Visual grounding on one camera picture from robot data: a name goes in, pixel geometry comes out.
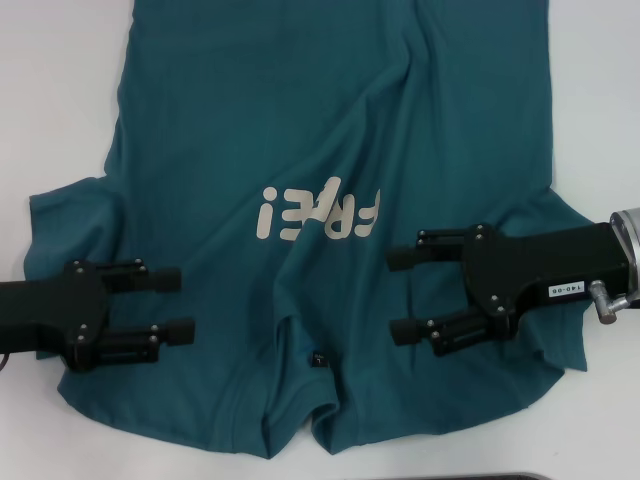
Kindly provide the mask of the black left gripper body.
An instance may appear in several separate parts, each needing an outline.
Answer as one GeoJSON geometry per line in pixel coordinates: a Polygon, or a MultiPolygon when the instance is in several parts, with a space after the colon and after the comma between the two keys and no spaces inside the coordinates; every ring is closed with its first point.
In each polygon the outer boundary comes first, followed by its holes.
{"type": "Polygon", "coordinates": [[[1,354],[43,352],[86,372],[106,366],[108,264],[76,262],[53,277],[1,284],[1,354]]]}

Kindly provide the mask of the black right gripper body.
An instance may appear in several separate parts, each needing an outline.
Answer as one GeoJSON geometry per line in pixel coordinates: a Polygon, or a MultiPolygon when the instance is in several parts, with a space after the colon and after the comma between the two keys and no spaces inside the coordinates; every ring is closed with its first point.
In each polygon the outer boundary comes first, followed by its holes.
{"type": "Polygon", "coordinates": [[[483,227],[462,249],[469,299],[492,317],[588,300],[594,281],[615,297],[629,292],[629,260],[607,223],[510,237],[483,227]]]}

